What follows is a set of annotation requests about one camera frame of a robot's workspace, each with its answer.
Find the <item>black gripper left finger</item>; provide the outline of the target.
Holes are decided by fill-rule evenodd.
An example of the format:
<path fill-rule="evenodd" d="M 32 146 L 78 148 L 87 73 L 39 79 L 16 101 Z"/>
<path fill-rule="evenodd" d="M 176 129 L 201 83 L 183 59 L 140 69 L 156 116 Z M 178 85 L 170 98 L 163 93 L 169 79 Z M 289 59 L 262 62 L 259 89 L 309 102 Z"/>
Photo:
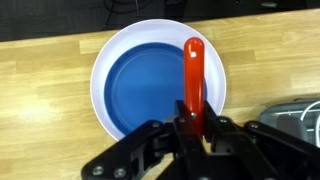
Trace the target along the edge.
<path fill-rule="evenodd" d="M 192 126 L 192 119 L 187 113 L 187 109 L 182 100 L 175 103 L 174 128 L 178 139 L 179 153 L 185 157 L 199 154 L 199 138 Z"/>

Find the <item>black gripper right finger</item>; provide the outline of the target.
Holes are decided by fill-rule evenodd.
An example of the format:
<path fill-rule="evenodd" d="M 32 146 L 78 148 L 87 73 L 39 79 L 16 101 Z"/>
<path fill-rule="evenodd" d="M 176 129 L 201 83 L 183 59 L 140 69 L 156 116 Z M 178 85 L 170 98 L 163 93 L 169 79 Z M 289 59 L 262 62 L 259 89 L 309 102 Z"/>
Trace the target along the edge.
<path fill-rule="evenodd" d="M 212 150 L 228 150 L 230 144 L 226 134 L 234 131 L 231 120 L 218 116 L 208 102 L 204 103 L 204 138 Z"/>

